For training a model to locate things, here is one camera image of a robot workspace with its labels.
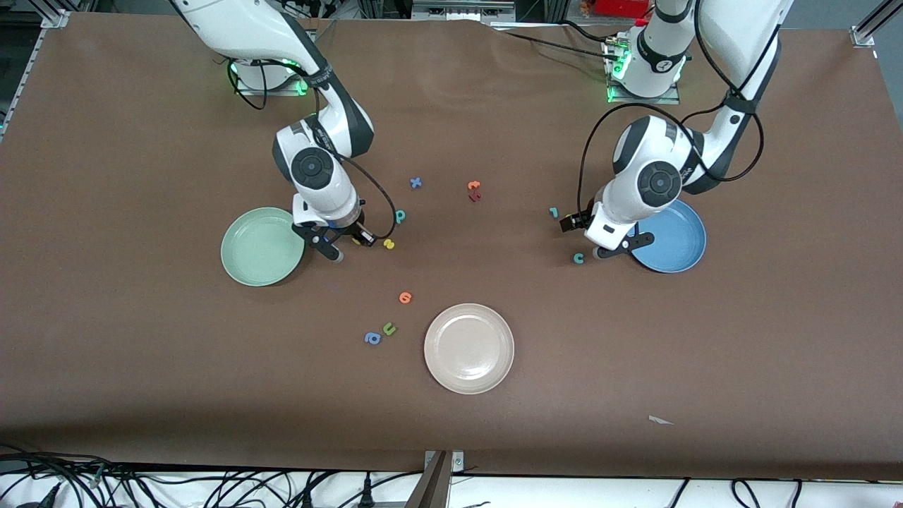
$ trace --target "white robotic arm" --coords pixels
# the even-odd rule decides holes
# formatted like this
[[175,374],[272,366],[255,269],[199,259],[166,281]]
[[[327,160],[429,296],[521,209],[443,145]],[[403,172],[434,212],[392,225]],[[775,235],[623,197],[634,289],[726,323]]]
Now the white robotic arm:
[[[701,34],[728,62],[731,81],[742,84],[740,93],[728,92],[712,128],[705,133],[691,129],[684,132],[674,122],[655,116],[630,124],[615,146],[615,178],[596,193],[589,210],[565,217],[562,230],[585,228],[584,235],[592,242],[605,250],[616,250],[638,221],[667,208],[682,189],[698,194],[716,186],[726,175],[750,115],[777,65],[780,43],[771,36],[791,3],[750,2],[740,17],[731,0],[706,0],[698,13]],[[646,72],[651,72],[649,65],[644,65]]]
[[351,234],[370,246],[375,237],[361,223],[358,193],[338,159],[366,153],[373,124],[297,20],[266,0],[170,0],[213,51],[236,60],[284,65],[326,98],[327,106],[276,133],[273,158],[298,192],[294,230],[333,261],[341,252],[323,236]]

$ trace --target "brown table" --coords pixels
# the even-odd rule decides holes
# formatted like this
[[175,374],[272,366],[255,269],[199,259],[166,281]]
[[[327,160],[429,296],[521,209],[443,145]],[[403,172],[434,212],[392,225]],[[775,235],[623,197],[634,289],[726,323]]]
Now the brown table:
[[[597,60],[470,22],[339,22],[321,45],[376,124],[359,161],[407,220],[392,251],[343,241],[339,265],[309,251],[251,288],[223,271],[222,234],[290,207],[270,145],[312,101],[248,108],[175,16],[74,14],[0,146],[0,433],[168,463],[408,469],[459,448],[480,472],[900,478],[903,137],[871,52],[844,32],[782,40],[765,155],[684,197],[709,246],[666,276],[575,265],[591,245],[547,211],[573,211],[609,107]],[[721,98],[702,59],[684,75],[676,114]],[[602,129],[587,197],[643,114]],[[385,230],[388,208],[351,177]],[[474,397],[423,358],[431,320],[470,301],[517,344]],[[364,344],[387,321],[398,332]]]

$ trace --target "white paper scrap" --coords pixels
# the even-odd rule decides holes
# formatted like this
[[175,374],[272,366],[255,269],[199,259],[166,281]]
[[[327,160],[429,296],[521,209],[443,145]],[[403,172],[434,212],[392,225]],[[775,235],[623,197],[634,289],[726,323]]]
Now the white paper scrap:
[[674,425],[673,423],[671,423],[670,421],[668,421],[666,419],[656,418],[652,415],[649,415],[649,420],[656,422],[658,425]]

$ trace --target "gray floor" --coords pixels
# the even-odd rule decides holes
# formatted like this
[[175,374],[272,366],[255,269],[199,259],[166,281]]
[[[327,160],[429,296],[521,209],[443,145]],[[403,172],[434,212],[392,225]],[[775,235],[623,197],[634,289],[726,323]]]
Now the gray floor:
[[[577,13],[579,0],[571,0],[569,12]],[[796,0],[785,23],[786,28],[839,28],[849,29],[868,14],[879,0]],[[100,0],[98,10],[122,12],[130,14],[175,14],[167,0]],[[875,36],[876,51],[890,98],[894,103],[900,125],[903,126],[903,14],[891,20],[881,32]],[[14,94],[15,74],[19,65],[5,63],[5,56],[10,54],[22,56],[23,44],[14,49],[8,47],[8,41],[0,40],[0,107],[8,106]]]

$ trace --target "red box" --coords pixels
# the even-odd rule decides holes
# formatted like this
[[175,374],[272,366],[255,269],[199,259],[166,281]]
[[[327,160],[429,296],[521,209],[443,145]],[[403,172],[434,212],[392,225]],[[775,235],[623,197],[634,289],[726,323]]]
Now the red box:
[[596,14],[624,18],[641,18],[649,8],[649,0],[596,0]]

